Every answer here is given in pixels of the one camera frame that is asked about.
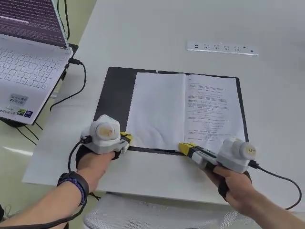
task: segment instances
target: laptop screen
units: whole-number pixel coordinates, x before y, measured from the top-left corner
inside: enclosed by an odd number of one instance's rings
[[[52,0],[0,0],[0,34],[67,47]]]

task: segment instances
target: white device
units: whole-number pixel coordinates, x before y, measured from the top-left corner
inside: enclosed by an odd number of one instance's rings
[[[231,137],[224,141],[216,161],[232,171],[243,173],[255,156],[256,148],[251,143]]]
[[[0,117],[31,125],[73,52],[52,0],[0,8]]]
[[[224,140],[218,153],[208,149],[191,145],[191,153],[183,152],[190,157],[201,169],[204,169],[208,162],[213,165],[222,165],[237,173],[244,173],[248,169],[250,160],[254,160],[256,149],[249,142],[244,142],[236,137]]]
[[[81,138],[92,137],[92,142],[85,144],[87,148],[96,154],[107,154],[111,151],[125,153],[129,143],[121,140],[120,123],[107,115],[102,115],[97,121],[86,127]]]

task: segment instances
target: desk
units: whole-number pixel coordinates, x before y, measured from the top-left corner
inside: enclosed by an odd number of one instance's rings
[[[86,65],[87,86],[52,110],[23,181],[55,185],[67,171],[71,149],[93,120],[107,69],[118,66],[239,77],[257,161],[305,190],[303,8],[301,1],[98,0],[76,53]],[[187,52],[186,40],[255,45],[260,55]],[[82,82],[82,68],[71,67],[57,100]],[[255,187],[282,207],[297,200],[293,185],[250,173]],[[186,158],[143,152],[112,163],[98,190],[224,204]],[[305,202],[294,210],[305,211]]]

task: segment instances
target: purple wristband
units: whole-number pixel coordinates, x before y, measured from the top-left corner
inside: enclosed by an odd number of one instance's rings
[[[58,184],[61,185],[62,183],[66,182],[66,181],[69,181],[71,183],[73,183],[81,192],[81,204],[80,205],[83,205],[85,203],[85,193],[84,193],[84,190],[82,189],[82,187],[80,186],[80,184],[77,182],[76,179],[72,179],[72,178],[67,178],[67,179],[64,179],[62,181],[60,181],[60,183]]]

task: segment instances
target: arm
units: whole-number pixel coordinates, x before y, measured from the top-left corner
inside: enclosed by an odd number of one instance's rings
[[[254,219],[263,229],[305,228],[305,222],[256,191],[246,175],[223,167],[216,167],[215,174],[205,173],[216,186],[219,185],[219,178],[224,177],[230,189],[226,196],[228,203],[241,214]]]
[[[114,152],[104,155],[90,153],[80,160],[77,173],[87,181],[90,192],[97,188],[99,179],[113,158]],[[0,227],[49,223],[65,218],[76,211],[80,202],[79,189],[71,182],[64,182],[34,206],[1,223]],[[62,229],[64,226],[61,224],[55,228]]]

